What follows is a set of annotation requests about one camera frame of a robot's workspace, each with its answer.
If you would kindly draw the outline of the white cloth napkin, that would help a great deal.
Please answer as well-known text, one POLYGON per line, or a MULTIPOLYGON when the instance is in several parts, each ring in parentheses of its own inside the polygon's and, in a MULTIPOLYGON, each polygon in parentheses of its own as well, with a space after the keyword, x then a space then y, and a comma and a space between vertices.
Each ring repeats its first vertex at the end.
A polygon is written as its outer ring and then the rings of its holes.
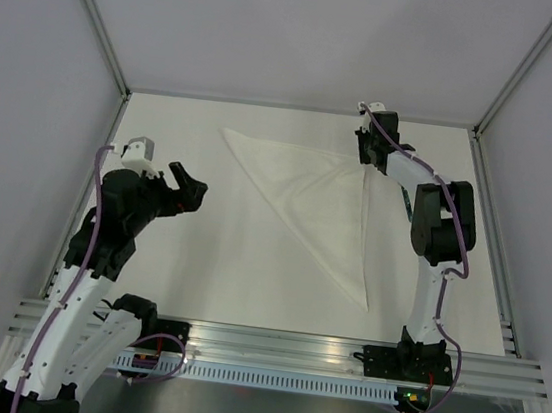
POLYGON ((344 297, 368 310, 365 170, 353 156, 232 129, 221 135, 243 172, 344 297))

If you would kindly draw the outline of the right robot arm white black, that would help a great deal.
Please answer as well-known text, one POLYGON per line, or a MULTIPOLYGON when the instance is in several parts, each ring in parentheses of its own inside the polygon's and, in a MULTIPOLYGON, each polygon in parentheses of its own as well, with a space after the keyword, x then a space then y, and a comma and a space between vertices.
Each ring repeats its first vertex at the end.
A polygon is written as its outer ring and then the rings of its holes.
POLYGON ((447 346, 455 341, 443 327, 446 287, 451 277, 469 276, 468 252, 475 247, 473 186, 450 181, 428 165, 399 133, 399 116, 381 102, 358 104, 363 122, 356 130, 359 161, 396 181, 407 195, 410 240, 418 256, 413 309, 394 348, 365 346, 357 357, 372 378, 453 384, 447 346))

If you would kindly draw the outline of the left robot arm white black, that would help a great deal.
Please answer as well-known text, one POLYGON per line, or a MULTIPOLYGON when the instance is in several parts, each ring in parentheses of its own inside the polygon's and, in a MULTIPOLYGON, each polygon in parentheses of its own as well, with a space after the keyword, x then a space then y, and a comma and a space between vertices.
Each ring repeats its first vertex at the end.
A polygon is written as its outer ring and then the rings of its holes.
POLYGON ((178 349, 185 340, 158 325, 155 303, 137 295, 117 299, 99 329, 82 331, 136 251, 136 238, 152 221, 196 212, 208 190, 182 164, 169 165, 177 183, 146 161, 132 168, 96 172, 96 203, 70 239, 54 292, 33 334, 0 379, 0 413, 79 413, 92 384, 124 349, 178 349))

